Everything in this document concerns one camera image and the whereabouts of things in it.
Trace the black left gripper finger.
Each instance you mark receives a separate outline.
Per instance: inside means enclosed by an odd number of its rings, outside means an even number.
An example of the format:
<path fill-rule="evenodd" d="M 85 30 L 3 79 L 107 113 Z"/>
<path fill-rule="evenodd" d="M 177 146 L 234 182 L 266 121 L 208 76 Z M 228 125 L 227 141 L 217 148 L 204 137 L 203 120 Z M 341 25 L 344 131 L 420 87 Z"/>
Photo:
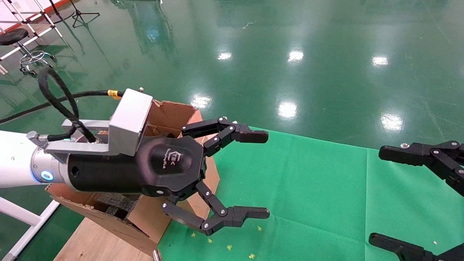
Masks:
<path fill-rule="evenodd" d="M 267 219 L 270 216 L 269 210 L 263 207 L 233 206 L 226 208 L 202 181 L 196 184 L 195 191 L 213 211 L 214 214 L 211 217 L 203 219 L 177 206 L 176 197 L 169 197 L 165 200 L 162 204 L 162 210 L 171 219 L 207 236 L 224 227 L 242 227 L 248 218 Z"/>
<path fill-rule="evenodd" d="M 264 130 L 253 130 L 246 124 L 234 123 L 226 117 L 199 121 L 181 128 L 181 134 L 193 139 L 213 135 L 203 143 L 204 156 L 211 157 L 233 141 L 264 144 L 269 134 Z"/>

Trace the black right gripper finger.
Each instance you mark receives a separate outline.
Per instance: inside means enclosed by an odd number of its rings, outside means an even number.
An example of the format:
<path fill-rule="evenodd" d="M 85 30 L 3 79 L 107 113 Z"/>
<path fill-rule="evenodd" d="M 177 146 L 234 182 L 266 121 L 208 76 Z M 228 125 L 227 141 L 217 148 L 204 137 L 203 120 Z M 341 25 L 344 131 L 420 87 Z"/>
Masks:
<path fill-rule="evenodd" d="M 396 254 L 400 261 L 463 261 L 464 245 L 460 244 L 435 255 L 423 247 L 401 241 L 381 233 L 371 233 L 369 244 Z"/>
<path fill-rule="evenodd" d="M 426 166 L 459 195 L 464 195 L 464 146 L 458 141 L 435 145 L 403 143 L 400 147 L 385 145 L 380 148 L 378 157 L 405 165 Z"/>

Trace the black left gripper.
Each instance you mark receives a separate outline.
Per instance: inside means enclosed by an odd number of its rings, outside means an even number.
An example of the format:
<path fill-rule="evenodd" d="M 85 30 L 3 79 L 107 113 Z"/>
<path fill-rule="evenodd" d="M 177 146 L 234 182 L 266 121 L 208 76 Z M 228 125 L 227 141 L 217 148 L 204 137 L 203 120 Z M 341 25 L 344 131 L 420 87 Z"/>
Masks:
<path fill-rule="evenodd" d="M 186 199 L 205 177 L 203 153 L 191 137 L 148 136 L 134 156 L 73 154 L 67 163 L 70 185 L 84 192 Z"/>

